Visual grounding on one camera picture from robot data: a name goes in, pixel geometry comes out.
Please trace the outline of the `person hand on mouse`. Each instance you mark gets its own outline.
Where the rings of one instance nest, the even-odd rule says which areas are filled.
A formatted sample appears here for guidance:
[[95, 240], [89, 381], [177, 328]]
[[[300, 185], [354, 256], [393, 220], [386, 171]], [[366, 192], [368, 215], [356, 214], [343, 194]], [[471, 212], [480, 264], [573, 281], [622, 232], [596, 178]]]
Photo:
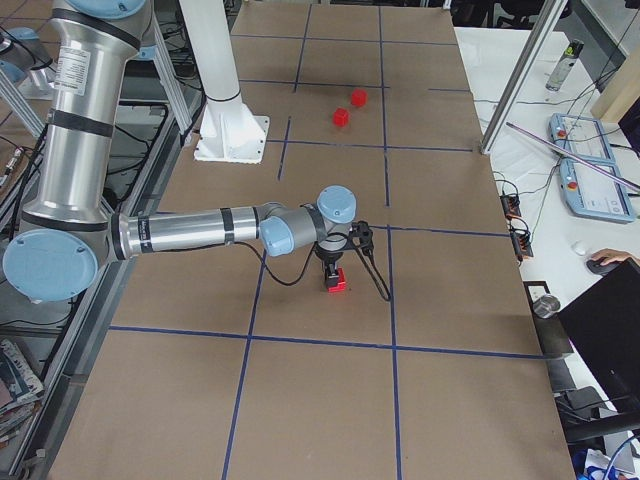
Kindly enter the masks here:
[[635, 256], [627, 251], [615, 250], [610, 248], [605, 248], [594, 252], [590, 259], [595, 261], [600, 265], [609, 265], [613, 263], [621, 263], [628, 259], [633, 260], [636, 264], [640, 263], [640, 259], [638, 256]]

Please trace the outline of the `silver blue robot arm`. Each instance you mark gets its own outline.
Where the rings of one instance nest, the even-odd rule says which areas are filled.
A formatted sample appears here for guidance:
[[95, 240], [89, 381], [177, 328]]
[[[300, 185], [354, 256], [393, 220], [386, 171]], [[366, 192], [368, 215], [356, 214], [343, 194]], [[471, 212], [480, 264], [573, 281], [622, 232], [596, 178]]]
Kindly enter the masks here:
[[326, 264], [360, 250], [371, 232], [356, 198], [323, 189], [296, 208], [277, 202], [183, 214], [107, 215], [100, 206], [125, 67], [151, 35], [149, 1], [58, 1], [61, 37], [44, 165], [36, 197], [3, 255], [10, 285], [34, 301], [86, 290], [106, 264], [156, 252], [182, 252], [258, 239], [276, 257], [310, 246]]

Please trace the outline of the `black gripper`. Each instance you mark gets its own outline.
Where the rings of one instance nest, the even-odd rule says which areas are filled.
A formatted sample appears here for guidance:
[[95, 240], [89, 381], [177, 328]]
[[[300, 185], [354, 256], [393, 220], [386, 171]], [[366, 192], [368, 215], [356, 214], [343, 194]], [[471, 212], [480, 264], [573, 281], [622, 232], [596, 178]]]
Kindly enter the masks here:
[[326, 287], [338, 286], [338, 261], [346, 251], [354, 251], [366, 271], [373, 275], [372, 269], [365, 261], [365, 258], [373, 259], [373, 232], [366, 221], [336, 226], [330, 230], [325, 240], [314, 245], [314, 253], [322, 262]]

